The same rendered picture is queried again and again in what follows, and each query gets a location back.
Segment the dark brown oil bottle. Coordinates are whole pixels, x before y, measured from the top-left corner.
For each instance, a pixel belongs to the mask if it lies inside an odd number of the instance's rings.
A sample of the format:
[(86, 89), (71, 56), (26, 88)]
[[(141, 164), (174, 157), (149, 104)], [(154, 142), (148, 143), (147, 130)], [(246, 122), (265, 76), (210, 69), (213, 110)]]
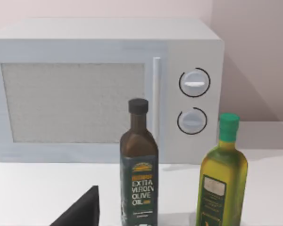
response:
[(158, 146), (147, 129), (149, 103), (128, 102), (130, 128), (120, 138), (122, 226), (158, 226)]

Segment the pale microwave oven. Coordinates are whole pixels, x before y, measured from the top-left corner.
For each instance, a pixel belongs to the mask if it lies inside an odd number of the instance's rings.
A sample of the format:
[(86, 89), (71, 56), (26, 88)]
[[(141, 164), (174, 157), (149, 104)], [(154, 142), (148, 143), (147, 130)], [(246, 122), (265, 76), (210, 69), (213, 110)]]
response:
[[(149, 101), (160, 57), (159, 160), (199, 164), (217, 140), (224, 42), (195, 18), (33, 18), (0, 30), (0, 162), (119, 161), (128, 101)], [(205, 70), (208, 91), (179, 88)], [(181, 111), (208, 117), (199, 134), (177, 126)]]

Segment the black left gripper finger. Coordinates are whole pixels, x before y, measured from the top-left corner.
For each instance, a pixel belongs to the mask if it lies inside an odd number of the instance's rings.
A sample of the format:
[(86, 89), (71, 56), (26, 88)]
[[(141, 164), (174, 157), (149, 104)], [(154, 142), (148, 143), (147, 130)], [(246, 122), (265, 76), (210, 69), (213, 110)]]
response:
[(99, 226), (99, 186), (92, 186), (50, 226)]

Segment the small microwave knob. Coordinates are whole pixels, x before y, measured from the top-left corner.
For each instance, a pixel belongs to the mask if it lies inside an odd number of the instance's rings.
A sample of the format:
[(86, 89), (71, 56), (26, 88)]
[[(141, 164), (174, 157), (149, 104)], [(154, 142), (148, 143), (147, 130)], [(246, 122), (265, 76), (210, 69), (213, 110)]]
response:
[(208, 117), (203, 110), (197, 107), (184, 112), (181, 111), (177, 117), (179, 130), (187, 135), (201, 133), (207, 126)]

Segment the large microwave knob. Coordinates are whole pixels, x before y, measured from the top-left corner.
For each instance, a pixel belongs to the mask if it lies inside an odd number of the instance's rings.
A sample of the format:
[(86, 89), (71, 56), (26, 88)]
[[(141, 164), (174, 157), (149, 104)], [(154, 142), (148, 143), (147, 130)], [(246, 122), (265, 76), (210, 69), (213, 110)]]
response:
[(179, 88), (188, 97), (196, 98), (204, 95), (210, 88), (209, 74), (202, 68), (195, 68), (183, 73), (179, 79)]

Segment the yellow-green oil bottle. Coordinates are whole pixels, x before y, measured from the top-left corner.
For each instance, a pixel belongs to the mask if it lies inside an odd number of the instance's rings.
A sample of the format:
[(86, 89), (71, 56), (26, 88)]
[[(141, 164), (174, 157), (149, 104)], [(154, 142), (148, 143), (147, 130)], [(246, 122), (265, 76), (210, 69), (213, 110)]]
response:
[(195, 226), (240, 226), (248, 161), (236, 149), (240, 118), (234, 113), (219, 117), (216, 147), (200, 166)]

